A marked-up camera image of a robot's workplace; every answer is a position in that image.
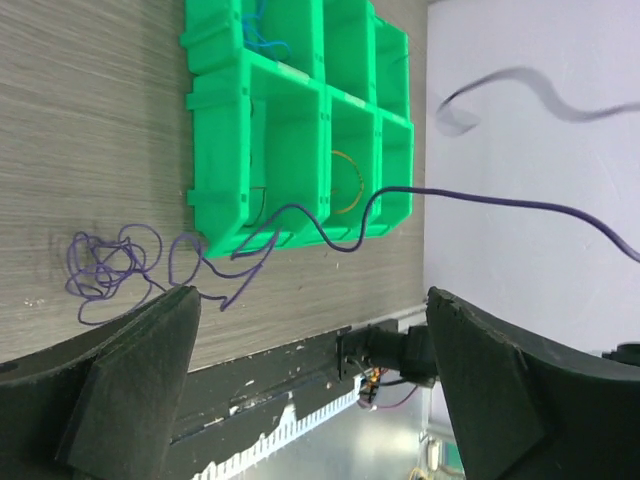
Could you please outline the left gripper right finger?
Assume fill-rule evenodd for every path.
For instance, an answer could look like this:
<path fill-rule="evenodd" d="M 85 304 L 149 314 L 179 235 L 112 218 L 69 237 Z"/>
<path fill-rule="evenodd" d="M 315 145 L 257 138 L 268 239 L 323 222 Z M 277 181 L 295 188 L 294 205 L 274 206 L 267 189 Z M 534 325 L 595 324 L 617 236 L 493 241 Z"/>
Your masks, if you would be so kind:
<path fill-rule="evenodd" d="M 433 287 L 427 322 L 469 479 L 636 479 L 639 369 Z"/>

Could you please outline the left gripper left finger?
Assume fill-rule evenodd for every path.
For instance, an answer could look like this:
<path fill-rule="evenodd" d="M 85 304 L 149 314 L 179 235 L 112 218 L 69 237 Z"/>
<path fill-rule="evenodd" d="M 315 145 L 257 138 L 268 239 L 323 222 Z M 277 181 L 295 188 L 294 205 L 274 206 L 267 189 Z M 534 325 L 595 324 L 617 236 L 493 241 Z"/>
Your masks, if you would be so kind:
<path fill-rule="evenodd" d="M 2 478 L 160 478 L 200 313 L 198 291 L 174 287 L 2 363 Z"/>

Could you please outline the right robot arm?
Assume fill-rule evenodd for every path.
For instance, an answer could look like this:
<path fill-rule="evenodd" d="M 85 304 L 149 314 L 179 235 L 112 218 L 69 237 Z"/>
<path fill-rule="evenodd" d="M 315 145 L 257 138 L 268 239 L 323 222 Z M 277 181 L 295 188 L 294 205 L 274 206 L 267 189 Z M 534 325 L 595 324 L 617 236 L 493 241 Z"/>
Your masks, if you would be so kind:
<path fill-rule="evenodd" d="M 382 368 L 397 372 L 402 380 L 431 388 L 438 379 L 435 348 L 426 324 L 399 330 L 398 321 L 385 320 L 350 330 L 336 342 L 338 371 L 347 373 L 346 364 Z"/>

